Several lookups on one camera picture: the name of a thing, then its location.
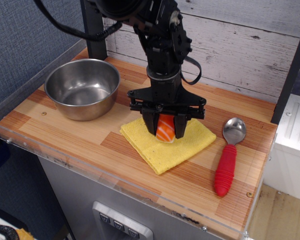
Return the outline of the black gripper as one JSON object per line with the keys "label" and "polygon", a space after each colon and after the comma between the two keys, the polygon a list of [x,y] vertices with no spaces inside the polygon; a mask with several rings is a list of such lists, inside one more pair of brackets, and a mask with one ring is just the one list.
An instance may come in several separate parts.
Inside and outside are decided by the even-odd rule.
{"label": "black gripper", "polygon": [[130,109],[142,114],[150,134],[156,136],[160,115],[174,117],[175,137],[184,137],[188,120],[204,119],[206,99],[187,91],[180,75],[150,79],[150,87],[129,90]]}

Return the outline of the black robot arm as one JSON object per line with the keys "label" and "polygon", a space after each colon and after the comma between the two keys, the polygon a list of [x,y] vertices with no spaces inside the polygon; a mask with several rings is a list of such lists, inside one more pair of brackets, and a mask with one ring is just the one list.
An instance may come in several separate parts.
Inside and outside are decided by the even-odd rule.
{"label": "black robot arm", "polygon": [[103,17],[118,25],[133,27],[147,57],[146,74],[150,87],[130,90],[130,108],[139,111],[152,135],[157,135],[159,119],[172,117],[175,137],[184,136],[189,120],[203,119],[206,99],[187,91],[182,64],[200,64],[190,58],[192,40],[183,28],[183,17],[174,0],[93,0]]}

